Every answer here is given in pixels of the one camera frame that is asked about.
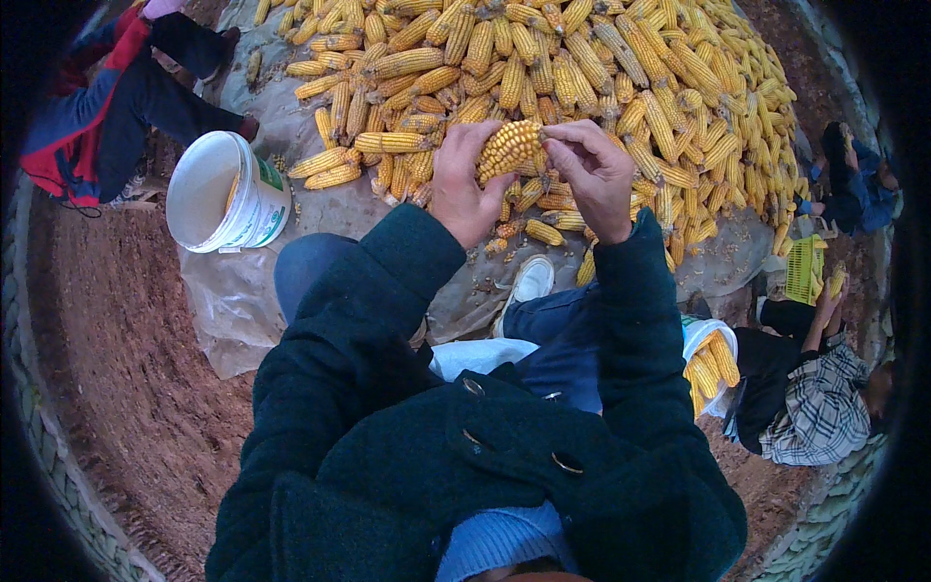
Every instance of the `person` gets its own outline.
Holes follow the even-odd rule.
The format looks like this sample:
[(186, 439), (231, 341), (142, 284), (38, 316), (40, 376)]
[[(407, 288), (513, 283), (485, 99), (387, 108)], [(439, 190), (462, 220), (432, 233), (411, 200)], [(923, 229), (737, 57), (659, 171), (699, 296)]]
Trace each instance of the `person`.
[(821, 202), (796, 196), (796, 212), (821, 216), (847, 235), (871, 233), (892, 222), (898, 180), (891, 161), (854, 139), (845, 123), (831, 122), (821, 137), (825, 157), (812, 167), (812, 181), (828, 168), (830, 196)]
[(693, 423), (662, 232), (648, 209), (631, 224), (633, 162), (590, 120), (543, 146), (600, 238), (603, 416), (535, 396), (513, 363), (431, 379), (408, 346), (517, 178), (476, 185), (500, 127), (449, 129), (432, 214), (400, 205), (358, 244), (281, 252), (290, 325), (256, 373), (207, 580), (716, 580), (741, 554), (745, 510)]
[[(185, 147), (217, 129), (255, 138), (255, 119), (204, 102), (153, 59), (149, 46), (212, 80), (233, 58), (239, 30), (214, 33), (181, 14), (183, 3), (150, 0), (130, 7), (75, 41), (34, 111), (20, 156), (23, 171), (54, 200), (97, 207), (122, 196), (137, 173), (144, 177), (137, 166), (151, 126)], [(89, 83), (86, 70), (106, 55)]]
[(756, 318), (780, 335), (734, 329), (737, 368), (746, 384), (725, 434), (751, 453), (783, 465), (827, 465), (882, 429), (892, 363), (870, 371), (844, 341), (846, 294), (847, 282), (833, 299), (821, 293), (814, 307), (763, 295), (756, 300)]

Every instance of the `yellow plastic basket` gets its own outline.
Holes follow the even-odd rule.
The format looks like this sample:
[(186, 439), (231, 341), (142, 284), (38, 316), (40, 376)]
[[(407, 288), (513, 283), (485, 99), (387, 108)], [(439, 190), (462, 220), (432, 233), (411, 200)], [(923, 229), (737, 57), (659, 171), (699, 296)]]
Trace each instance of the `yellow plastic basket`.
[(818, 276), (824, 268), (824, 251), (815, 248), (815, 241), (821, 240), (818, 235), (800, 238), (792, 245), (786, 263), (786, 297), (792, 301), (814, 305), (817, 300), (815, 293), (812, 269)]

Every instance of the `plastic sheet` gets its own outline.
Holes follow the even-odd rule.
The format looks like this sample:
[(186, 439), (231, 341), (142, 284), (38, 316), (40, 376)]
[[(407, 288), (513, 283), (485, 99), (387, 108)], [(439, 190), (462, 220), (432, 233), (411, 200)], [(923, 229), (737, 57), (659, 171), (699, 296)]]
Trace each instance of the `plastic sheet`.
[[(243, 32), (234, 64), (218, 87), (208, 86), (204, 98), (241, 114), (254, 115), (262, 128), (253, 150), (259, 157), (283, 155), (289, 164), (322, 151), (313, 112), (322, 101), (301, 105), (294, 89), (301, 80), (283, 75), (290, 61), (303, 60), (306, 49), (287, 45), (276, 35), (284, 9), (274, 8), (262, 26), (253, 27), (258, 0), (233, 0), (220, 18), (219, 29), (239, 26)], [(257, 85), (248, 88), (245, 63), (255, 48), (263, 52)], [(196, 255), (180, 249), (182, 277), (187, 284), (198, 341), (221, 379), (254, 370), (277, 344), (284, 320), (275, 296), (272, 273), (277, 254), (287, 242), (316, 232), (363, 237), (389, 211), (371, 192), (369, 176), (322, 191), (307, 191), (292, 183), (292, 212), (278, 239), (263, 249), (240, 253)], [(528, 212), (528, 216), (538, 211)], [(679, 300), (701, 289), (705, 296), (729, 293), (749, 281), (772, 246), (772, 229), (749, 210), (737, 220), (720, 221), (722, 234), (696, 257), (686, 253), (678, 270)], [(466, 265), (444, 286), (427, 312), (427, 341), (441, 344), (460, 337), (480, 337), (501, 309), (520, 263), (545, 253), (556, 266), (554, 291), (574, 285), (575, 270), (586, 243), (580, 233), (567, 233), (567, 246), (548, 248), (527, 237), (511, 239), (507, 252), (491, 259), (473, 250)]]

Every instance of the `dirt ground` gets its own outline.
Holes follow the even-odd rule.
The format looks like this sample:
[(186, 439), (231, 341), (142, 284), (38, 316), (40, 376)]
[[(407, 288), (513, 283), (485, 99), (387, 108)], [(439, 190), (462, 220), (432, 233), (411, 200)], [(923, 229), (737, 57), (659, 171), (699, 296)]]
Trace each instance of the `dirt ground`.
[[(740, 5), (782, 56), (817, 155), (820, 131), (842, 110), (814, 44), (782, 2)], [(214, 25), (223, 6), (198, 0), (186, 12)], [(180, 152), (156, 134), (153, 172), (170, 174)], [(198, 348), (163, 208), (109, 210), (88, 220), (40, 198), (31, 237), (36, 342), (79, 462), (120, 525), (169, 579), (200, 579), (217, 508), (251, 430), (253, 374), (221, 382)], [(864, 327), (857, 324), (876, 303), (867, 241), (841, 236), (830, 244), (828, 268), (844, 257), (854, 274), (844, 308), (856, 347)], [(734, 325), (746, 323), (749, 300), (746, 290), (737, 295), (726, 302)], [(813, 471), (747, 453), (721, 436), (720, 424), (699, 420), (748, 509), (749, 542), (727, 576), (742, 580), (792, 523)]]

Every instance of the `red jacket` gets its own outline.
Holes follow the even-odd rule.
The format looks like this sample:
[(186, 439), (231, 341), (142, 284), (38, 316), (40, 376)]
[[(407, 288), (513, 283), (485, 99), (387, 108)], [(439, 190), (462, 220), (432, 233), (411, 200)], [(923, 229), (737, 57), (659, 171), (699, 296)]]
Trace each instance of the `red jacket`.
[[(106, 26), (79, 39), (62, 64), (59, 78), (36, 111), (20, 156), (22, 169), (59, 201), (97, 206), (97, 151), (102, 121), (123, 71), (146, 47), (151, 32), (131, 7)], [(106, 54), (101, 71), (88, 83), (85, 71)]]

